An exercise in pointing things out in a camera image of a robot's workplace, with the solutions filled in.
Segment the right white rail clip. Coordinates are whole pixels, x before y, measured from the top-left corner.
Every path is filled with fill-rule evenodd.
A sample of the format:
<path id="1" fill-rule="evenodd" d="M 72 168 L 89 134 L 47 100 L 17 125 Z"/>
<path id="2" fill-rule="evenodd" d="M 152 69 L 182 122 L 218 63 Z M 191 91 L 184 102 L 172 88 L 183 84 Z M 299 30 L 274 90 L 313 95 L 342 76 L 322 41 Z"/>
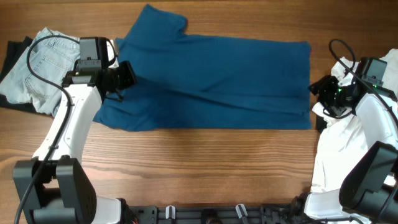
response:
<path id="1" fill-rule="evenodd" d="M 235 210 L 239 219 L 247 218 L 248 213 L 244 204 L 237 204 L 237 206 L 235 206 Z"/>

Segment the blue t-shirt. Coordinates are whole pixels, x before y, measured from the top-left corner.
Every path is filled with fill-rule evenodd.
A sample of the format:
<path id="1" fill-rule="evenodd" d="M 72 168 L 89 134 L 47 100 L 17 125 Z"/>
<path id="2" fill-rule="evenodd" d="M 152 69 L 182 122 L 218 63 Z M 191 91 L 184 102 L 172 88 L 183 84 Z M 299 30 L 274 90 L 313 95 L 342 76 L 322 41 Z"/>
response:
<path id="1" fill-rule="evenodd" d="M 116 41 L 137 83 L 106 100 L 95 121 L 110 128 L 309 129 L 307 42 L 185 33 L 187 19 L 146 5 Z"/>

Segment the white rail clip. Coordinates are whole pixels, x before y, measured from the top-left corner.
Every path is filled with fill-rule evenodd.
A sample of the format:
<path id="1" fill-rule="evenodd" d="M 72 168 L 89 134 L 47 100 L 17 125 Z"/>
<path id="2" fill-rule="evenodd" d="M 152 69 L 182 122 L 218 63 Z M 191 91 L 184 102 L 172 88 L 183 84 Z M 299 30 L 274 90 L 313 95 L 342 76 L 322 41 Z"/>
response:
<path id="1" fill-rule="evenodd" d="M 166 220 L 176 219 L 176 208 L 173 205 L 169 205 L 165 208 L 165 219 Z"/>
<path id="2" fill-rule="evenodd" d="M 244 204 L 237 204 L 237 206 L 235 206 L 235 210 L 239 219 L 247 218 L 248 213 Z"/>

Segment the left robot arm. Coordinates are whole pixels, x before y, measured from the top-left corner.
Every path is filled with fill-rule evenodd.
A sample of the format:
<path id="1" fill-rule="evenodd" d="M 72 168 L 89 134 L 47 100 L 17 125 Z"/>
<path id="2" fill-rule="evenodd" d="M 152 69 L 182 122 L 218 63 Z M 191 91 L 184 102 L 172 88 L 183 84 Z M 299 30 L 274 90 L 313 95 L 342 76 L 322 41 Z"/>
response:
<path id="1" fill-rule="evenodd" d="M 136 84 L 128 61 L 117 68 L 69 71 L 60 109 L 32 159 L 17 161 L 14 183 L 20 198 L 15 222 L 135 223 L 126 201 L 96 194 L 81 166 L 92 120 L 108 93 Z"/>

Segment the light blue folded jeans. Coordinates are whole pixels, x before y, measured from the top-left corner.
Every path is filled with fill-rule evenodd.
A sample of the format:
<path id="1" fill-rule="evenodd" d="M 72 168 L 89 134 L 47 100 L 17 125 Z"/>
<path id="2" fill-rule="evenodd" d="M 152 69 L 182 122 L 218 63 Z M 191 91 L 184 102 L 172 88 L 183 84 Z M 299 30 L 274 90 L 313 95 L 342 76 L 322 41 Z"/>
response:
<path id="1" fill-rule="evenodd" d="M 1 95 L 11 104 L 32 103 L 36 112 L 56 115 L 62 92 L 38 76 L 61 85 L 66 73 L 72 70 L 80 58 L 78 37 L 70 37 L 59 31 L 44 28 L 34 42 L 45 37 L 32 50 L 28 47 L 19 57 L 11 71 L 1 82 Z"/>

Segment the left white rail clip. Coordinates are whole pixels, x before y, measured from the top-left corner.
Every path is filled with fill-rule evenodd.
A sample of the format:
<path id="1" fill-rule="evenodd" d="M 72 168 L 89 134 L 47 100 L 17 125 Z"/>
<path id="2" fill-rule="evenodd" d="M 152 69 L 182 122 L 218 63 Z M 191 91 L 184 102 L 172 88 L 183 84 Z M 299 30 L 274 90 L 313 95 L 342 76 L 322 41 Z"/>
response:
<path id="1" fill-rule="evenodd" d="M 165 219 L 166 220 L 176 219 L 176 208 L 173 205 L 169 205 L 165 208 Z"/>

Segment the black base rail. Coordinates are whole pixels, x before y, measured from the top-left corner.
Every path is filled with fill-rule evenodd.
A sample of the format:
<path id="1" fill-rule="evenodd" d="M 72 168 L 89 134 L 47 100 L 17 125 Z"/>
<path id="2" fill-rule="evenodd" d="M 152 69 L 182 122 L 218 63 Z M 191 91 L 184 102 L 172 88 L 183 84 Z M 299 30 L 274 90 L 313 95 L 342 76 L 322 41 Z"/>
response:
<path id="1" fill-rule="evenodd" d="M 221 223 L 240 224 L 282 224 L 304 223 L 309 218 L 300 212 L 292 212 L 287 204 L 263 205 L 257 207 L 246 206 L 247 218 L 239 219 L 233 207 L 175 207 L 176 219 L 165 219 L 165 208 L 156 206 L 131 207 L 136 216 L 136 223 L 147 224 L 201 224 L 206 218 L 217 218 Z"/>

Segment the black folded garment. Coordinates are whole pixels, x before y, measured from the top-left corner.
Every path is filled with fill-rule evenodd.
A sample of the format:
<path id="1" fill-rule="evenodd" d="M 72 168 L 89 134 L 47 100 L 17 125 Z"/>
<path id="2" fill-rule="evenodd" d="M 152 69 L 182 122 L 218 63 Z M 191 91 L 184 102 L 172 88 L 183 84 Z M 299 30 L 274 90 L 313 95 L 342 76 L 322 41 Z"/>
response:
<path id="1" fill-rule="evenodd" d="M 26 48 L 32 43 L 33 39 L 26 36 L 22 42 L 8 41 L 6 58 L 4 59 L 3 67 L 1 70 L 1 82 L 4 80 L 6 75 L 11 71 L 12 67 L 16 64 L 19 57 L 25 51 Z M 23 104 L 11 104 L 7 101 L 4 95 L 1 95 L 1 107 L 12 110 L 25 111 L 28 113 L 36 113 L 36 110 L 32 103 Z"/>

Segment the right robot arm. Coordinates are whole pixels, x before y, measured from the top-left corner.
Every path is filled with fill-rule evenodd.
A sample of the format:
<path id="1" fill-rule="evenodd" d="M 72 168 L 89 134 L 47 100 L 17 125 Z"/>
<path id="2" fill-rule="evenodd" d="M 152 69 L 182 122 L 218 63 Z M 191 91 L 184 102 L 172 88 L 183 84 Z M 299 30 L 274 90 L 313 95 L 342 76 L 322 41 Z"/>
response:
<path id="1" fill-rule="evenodd" d="M 308 88 L 333 115 L 347 107 L 359 119 L 368 151 L 345 177 L 341 187 L 325 193 L 310 193 L 302 203 L 303 213 L 313 222 L 354 221 L 397 223 L 397 186 L 386 184 L 397 174 L 397 98 L 393 91 L 356 79 L 338 86 L 325 76 Z"/>

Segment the white garment pile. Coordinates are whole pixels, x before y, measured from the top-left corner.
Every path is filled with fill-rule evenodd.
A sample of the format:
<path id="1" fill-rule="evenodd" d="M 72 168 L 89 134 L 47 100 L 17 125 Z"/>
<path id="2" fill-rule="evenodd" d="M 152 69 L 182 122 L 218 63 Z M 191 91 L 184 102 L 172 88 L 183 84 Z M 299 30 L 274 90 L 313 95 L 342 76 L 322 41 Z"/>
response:
<path id="1" fill-rule="evenodd" d="M 312 111 L 326 122 L 326 127 L 321 128 L 318 140 L 307 211 L 312 218 L 347 217 L 339 192 L 345 177 L 368 151 L 364 130 L 353 114 L 332 118 L 321 103 L 316 103 Z"/>

